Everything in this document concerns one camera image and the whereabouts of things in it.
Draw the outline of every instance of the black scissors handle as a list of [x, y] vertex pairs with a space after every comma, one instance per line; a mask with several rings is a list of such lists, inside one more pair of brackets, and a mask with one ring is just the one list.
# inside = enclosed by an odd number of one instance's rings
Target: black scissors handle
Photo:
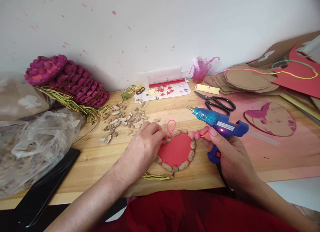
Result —
[[[231, 105], [231, 108], [225, 106], [219, 100], [224, 100], [224, 101], [228, 102]], [[206, 99], [205, 104], [206, 104], [206, 106], [208, 107], [209, 110], [212, 110], [212, 108], [210, 107], [210, 105], [212, 105], [214, 107], [217, 107], [219, 109], [224, 110], [227, 113], [228, 116], [230, 116], [230, 111], [234, 111], [237, 108], [236, 105], [231, 100], [229, 100], [227, 98], [224, 98], [224, 97], [218, 97], [218, 96], [212, 96], [211, 98]]]

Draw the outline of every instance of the hand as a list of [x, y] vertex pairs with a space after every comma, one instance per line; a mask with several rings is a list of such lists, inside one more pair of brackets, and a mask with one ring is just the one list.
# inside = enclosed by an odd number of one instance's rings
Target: hand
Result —
[[[207, 132], [209, 132], [211, 141], [200, 137]], [[189, 132], [189, 135], [202, 141], [209, 151], [212, 150], [214, 144], [217, 145], [221, 152], [222, 174], [231, 188], [250, 192], [259, 184], [260, 179], [254, 171], [243, 143], [238, 137], [230, 136], [226, 140], [214, 128], [208, 126], [196, 132]]]
[[167, 134], [155, 122], [145, 122], [133, 136], [122, 156], [115, 163], [117, 178], [129, 186], [155, 161]]

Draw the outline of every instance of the plastic cup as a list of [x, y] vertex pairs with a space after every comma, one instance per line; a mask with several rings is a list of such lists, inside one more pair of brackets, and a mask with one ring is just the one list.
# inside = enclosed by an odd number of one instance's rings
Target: plastic cup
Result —
[[204, 78], [207, 76], [212, 65], [206, 61], [198, 61], [199, 68], [194, 67], [193, 69], [193, 79], [192, 81], [196, 84], [203, 82]]

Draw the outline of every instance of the glue gun nozzle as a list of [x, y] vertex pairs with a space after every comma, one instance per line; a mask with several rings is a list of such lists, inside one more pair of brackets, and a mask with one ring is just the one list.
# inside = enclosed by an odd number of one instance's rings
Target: glue gun nozzle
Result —
[[187, 109], [189, 109], [189, 110], [191, 110], [191, 111], [193, 111], [193, 110], [194, 110], [194, 108], [189, 107], [189, 106], [186, 106], [186, 108], [187, 108]]

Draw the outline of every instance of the sticker sheet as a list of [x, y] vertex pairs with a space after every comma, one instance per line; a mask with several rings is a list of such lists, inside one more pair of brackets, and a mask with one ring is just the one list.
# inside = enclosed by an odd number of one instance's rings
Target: sticker sheet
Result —
[[191, 93], [190, 87], [187, 82], [170, 84], [151, 89], [149, 88], [149, 86], [145, 86], [145, 88], [146, 90], [142, 94], [134, 96], [135, 102], [137, 102], [137, 99], [142, 99], [142, 101], [149, 101], [187, 95]]

